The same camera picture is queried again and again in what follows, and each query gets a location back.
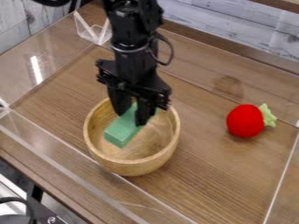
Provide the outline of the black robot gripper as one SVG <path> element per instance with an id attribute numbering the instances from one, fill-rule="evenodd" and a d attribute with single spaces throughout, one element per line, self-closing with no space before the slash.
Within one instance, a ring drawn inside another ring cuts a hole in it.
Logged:
<path id="1" fill-rule="evenodd" d="M 159 45 L 150 43 L 137 48 L 111 45 L 114 59 L 99 59 L 98 81 L 107 85 L 114 110 L 122 116 L 131 108 L 131 98 L 137 98 L 135 124 L 147 124 L 155 109 L 169 109 L 173 89 L 159 77 L 158 65 L 169 62 L 159 60 Z"/>

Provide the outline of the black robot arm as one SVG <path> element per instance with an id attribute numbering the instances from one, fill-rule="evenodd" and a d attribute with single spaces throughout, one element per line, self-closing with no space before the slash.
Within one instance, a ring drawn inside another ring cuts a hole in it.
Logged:
<path id="1" fill-rule="evenodd" d="M 159 33 L 165 10 L 157 0 L 103 0 L 111 23 L 113 60 L 101 59 L 98 81 L 118 115 L 137 105 L 135 124 L 147 124 L 158 109 L 167 109 L 173 89 L 157 73 L 171 64 L 159 59 L 159 43 L 169 39 Z"/>

